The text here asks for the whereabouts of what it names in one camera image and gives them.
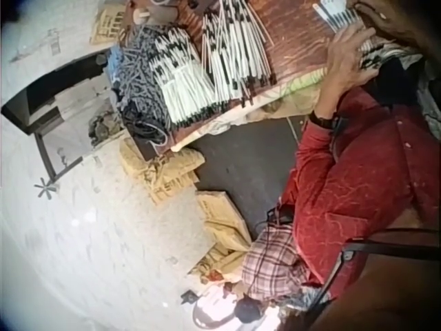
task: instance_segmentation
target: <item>plaid shirt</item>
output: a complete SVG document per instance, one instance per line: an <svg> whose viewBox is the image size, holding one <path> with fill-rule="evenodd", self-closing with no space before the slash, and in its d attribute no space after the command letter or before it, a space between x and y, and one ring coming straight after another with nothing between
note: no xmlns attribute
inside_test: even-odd
<svg viewBox="0 0 441 331"><path fill-rule="evenodd" d="M255 300L300 294L308 276L294 247L292 224L269 224L252 243L242 265L242 282Z"/></svg>

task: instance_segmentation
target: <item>tiled floor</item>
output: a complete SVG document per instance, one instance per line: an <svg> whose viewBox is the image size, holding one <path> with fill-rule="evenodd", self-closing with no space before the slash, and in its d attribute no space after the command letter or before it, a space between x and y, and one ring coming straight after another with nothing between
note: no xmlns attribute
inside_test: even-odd
<svg viewBox="0 0 441 331"><path fill-rule="evenodd" d="M295 165L302 120L293 117L233 127L191 145L206 158L197 170L201 180L197 188L227 191L254 238Z"/></svg>

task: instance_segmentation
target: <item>red object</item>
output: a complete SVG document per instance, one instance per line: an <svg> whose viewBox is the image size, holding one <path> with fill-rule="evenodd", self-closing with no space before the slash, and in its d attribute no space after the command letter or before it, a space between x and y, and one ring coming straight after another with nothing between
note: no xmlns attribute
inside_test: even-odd
<svg viewBox="0 0 441 331"><path fill-rule="evenodd" d="M357 88L342 100L339 114L350 121L334 141L338 161L329 148L331 132L308 122L297 173L282 196L295 201L294 241L320 283L347 239L385 229L412 203L423 222L439 216L440 143L420 111L390 111ZM363 264L355 259L341 270L333 297L360 275Z"/></svg>

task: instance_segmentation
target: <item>wristwatch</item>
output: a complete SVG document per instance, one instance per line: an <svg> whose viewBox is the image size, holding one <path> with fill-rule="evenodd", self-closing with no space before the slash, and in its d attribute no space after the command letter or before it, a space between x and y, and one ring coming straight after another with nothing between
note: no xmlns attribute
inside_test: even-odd
<svg viewBox="0 0 441 331"><path fill-rule="evenodd" d="M322 119L317 117L314 111L309 115L309 120L324 129L332 130L334 128L334 119Z"/></svg>

